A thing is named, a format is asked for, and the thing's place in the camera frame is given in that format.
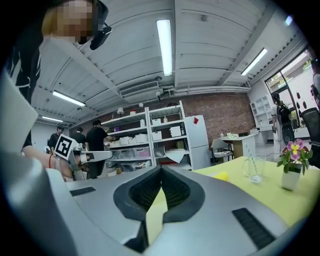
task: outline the ceiling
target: ceiling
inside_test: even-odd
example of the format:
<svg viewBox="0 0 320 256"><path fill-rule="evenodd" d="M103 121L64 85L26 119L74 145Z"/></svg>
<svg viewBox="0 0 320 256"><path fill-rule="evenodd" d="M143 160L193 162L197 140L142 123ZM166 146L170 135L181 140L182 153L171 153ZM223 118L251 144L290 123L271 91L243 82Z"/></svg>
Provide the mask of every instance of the ceiling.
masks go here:
<svg viewBox="0 0 320 256"><path fill-rule="evenodd" d="M61 39L41 45L41 75L32 97L40 115L67 126L131 105L123 87L161 77L164 95L246 92L246 83L299 33L287 15L265 0L102 0L113 31L95 51ZM164 76L156 21L170 19L171 76ZM243 76L241 72L268 52ZM52 96L56 90L86 103L81 108Z"/></svg>

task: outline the red brick wall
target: red brick wall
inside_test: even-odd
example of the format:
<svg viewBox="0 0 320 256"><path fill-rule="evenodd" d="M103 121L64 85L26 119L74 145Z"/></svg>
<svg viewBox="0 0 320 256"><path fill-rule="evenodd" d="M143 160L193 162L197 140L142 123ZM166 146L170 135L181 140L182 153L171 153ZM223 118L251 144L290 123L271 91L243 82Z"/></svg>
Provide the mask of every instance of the red brick wall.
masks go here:
<svg viewBox="0 0 320 256"><path fill-rule="evenodd" d="M177 103L182 101L184 114L186 117L203 115L208 135L209 145L213 139L219 138L220 133L244 133L255 127L254 117L250 108L250 101L245 93L214 93L201 94L185 97L177 97L165 99L157 102L145 104L144 107L149 107L150 110L167 107L169 103ZM128 115L129 110L125 109L124 114ZM105 122L111 120L112 114L101 116L99 120ZM92 127L92 121L81 124L83 134Z"/></svg>

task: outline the potted plant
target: potted plant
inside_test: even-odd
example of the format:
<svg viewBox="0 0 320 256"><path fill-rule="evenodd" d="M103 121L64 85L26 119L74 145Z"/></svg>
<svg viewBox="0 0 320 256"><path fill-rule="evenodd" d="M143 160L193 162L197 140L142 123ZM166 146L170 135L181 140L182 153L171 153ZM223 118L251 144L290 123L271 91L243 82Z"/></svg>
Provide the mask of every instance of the potted plant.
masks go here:
<svg viewBox="0 0 320 256"><path fill-rule="evenodd" d="M305 175L309 168L308 159L312 158L312 150L308 150L301 139L295 142L289 141L287 146L281 152L281 158L277 167L283 166L282 187L293 191L298 183L302 170Z"/></svg>

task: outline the air conditioner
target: air conditioner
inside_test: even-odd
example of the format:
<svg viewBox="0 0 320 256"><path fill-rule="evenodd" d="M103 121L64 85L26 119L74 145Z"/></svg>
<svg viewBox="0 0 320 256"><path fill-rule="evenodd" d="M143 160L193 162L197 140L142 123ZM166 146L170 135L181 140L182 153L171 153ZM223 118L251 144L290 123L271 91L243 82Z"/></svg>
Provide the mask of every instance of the air conditioner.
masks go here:
<svg viewBox="0 0 320 256"><path fill-rule="evenodd" d="M128 103L145 102L157 99L156 92L163 94L164 90L159 88L157 81L142 83L134 86L128 86L119 91L120 95L125 98Z"/></svg>

